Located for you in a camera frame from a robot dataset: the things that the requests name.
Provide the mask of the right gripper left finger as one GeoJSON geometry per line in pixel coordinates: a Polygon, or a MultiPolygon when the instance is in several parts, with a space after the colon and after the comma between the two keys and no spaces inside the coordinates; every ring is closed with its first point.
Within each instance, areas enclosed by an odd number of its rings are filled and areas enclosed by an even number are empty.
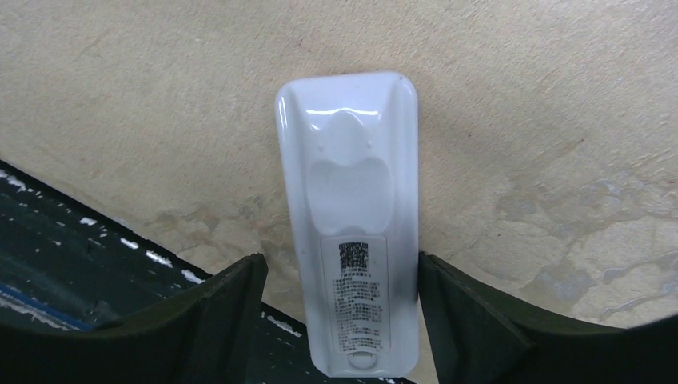
{"type": "Polygon", "coordinates": [[[243,383],[268,266],[251,254],[89,331],[1,328],[4,383],[243,383]]]}

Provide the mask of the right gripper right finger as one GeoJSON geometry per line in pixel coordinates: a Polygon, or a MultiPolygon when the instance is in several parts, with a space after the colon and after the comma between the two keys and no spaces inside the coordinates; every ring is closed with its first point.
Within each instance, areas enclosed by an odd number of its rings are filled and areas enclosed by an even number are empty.
{"type": "Polygon", "coordinates": [[[441,383],[674,383],[677,318],[616,328],[540,308],[420,253],[418,290],[441,383]]]}

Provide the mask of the white battery cover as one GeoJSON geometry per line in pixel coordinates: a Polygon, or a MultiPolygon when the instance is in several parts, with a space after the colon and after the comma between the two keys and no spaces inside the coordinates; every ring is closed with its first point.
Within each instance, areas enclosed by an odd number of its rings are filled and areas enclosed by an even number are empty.
{"type": "Polygon", "coordinates": [[[321,240],[332,333],[338,354],[386,354],[391,347],[387,242],[382,236],[321,240]]]}

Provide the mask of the white remote control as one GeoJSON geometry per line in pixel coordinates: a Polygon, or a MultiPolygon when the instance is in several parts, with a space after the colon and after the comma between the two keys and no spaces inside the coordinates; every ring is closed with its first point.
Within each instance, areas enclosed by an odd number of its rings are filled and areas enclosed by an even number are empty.
{"type": "Polygon", "coordinates": [[[331,378],[404,377],[419,358],[418,97],[403,74],[301,78],[276,97],[276,124],[311,359],[331,378]],[[391,347],[338,354],[321,240],[387,242],[391,347]]]}

